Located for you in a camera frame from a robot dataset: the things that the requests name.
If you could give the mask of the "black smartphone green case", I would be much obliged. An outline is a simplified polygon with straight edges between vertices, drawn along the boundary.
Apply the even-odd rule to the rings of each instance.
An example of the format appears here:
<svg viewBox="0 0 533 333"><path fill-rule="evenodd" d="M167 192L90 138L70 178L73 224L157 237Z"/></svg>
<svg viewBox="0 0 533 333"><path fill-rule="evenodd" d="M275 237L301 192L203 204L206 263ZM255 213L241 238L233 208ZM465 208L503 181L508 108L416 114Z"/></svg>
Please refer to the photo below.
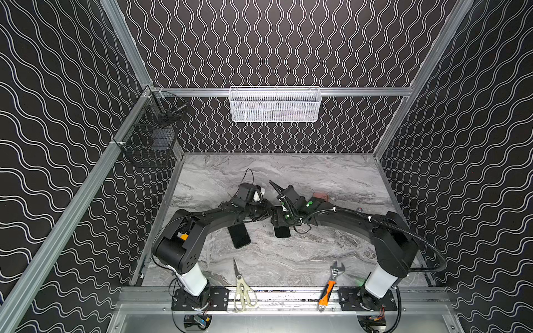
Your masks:
<svg viewBox="0 0 533 333"><path fill-rule="evenodd" d="M291 237L291 231L289 227L275 227L274 234L275 237L279 239Z"/></svg>

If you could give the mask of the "pink phone case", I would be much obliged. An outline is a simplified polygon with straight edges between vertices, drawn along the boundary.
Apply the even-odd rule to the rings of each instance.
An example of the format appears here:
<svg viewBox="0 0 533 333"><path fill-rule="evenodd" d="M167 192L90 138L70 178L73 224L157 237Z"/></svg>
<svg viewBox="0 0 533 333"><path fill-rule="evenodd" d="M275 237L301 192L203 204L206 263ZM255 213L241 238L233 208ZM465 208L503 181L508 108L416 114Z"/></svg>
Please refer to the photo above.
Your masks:
<svg viewBox="0 0 533 333"><path fill-rule="evenodd" d="M329 195L323 192L314 192L313 197L329 201Z"/></svg>

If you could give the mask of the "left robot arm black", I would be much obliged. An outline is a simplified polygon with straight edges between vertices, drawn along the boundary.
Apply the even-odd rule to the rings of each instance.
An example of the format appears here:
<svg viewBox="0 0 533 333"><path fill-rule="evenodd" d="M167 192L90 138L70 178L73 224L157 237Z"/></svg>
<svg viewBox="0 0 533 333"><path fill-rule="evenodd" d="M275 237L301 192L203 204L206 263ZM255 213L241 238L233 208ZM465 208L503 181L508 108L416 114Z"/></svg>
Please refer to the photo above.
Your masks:
<svg viewBox="0 0 533 333"><path fill-rule="evenodd" d="M199 268L198 259L208 235L227 228L235 248L248 246L251 239L245 224L271 215L272 205L264 194L261 186L242 183L229 201L215 209L177 211L158 233L151 254L165 269L176 274L188 294L201 295L208 287L208 280Z"/></svg>

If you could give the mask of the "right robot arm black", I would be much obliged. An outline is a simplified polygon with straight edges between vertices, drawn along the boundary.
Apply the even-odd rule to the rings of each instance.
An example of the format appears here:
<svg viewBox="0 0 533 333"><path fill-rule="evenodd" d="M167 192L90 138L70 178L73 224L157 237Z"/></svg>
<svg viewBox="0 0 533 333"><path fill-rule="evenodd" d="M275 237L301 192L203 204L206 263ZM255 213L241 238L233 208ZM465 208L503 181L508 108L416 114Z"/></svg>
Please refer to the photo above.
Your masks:
<svg viewBox="0 0 533 333"><path fill-rule="evenodd" d="M324 226L354 234L375 248L377 264L363 284L365 296L384 298L389 289L411 273L439 273L446 268L446 258L438 248L402 227L401 217L394 212L371 215L342 208L322 198L306 199L292 185L283 188L269 182L275 189L280 205L276 207L273 222L279 227ZM437 257L433 267L413 267L413 261L424 245Z"/></svg>

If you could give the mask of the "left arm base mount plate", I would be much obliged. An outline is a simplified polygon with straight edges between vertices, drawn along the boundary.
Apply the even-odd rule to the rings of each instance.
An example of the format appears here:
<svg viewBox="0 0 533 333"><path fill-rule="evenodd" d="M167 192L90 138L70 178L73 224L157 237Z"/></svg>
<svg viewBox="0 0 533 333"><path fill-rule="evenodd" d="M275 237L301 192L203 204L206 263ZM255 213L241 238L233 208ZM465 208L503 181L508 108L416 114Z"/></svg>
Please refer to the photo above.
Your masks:
<svg viewBox="0 0 533 333"><path fill-rule="evenodd" d="M193 296L184 289L178 289L172 297L172 310L225 312L228 309L229 294L230 290L225 287L207 286L199 296Z"/></svg>

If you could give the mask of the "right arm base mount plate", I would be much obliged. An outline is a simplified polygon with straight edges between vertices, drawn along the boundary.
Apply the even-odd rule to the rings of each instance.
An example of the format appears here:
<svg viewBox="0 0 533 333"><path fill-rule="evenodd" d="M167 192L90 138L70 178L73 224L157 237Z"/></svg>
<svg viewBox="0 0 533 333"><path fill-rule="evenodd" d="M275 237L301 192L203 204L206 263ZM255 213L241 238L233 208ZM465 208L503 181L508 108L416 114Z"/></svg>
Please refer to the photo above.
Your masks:
<svg viewBox="0 0 533 333"><path fill-rule="evenodd" d="M398 309L392 290L388 290L383 298L374 297L363 287L340 287L337 293L343 312L388 312Z"/></svg>

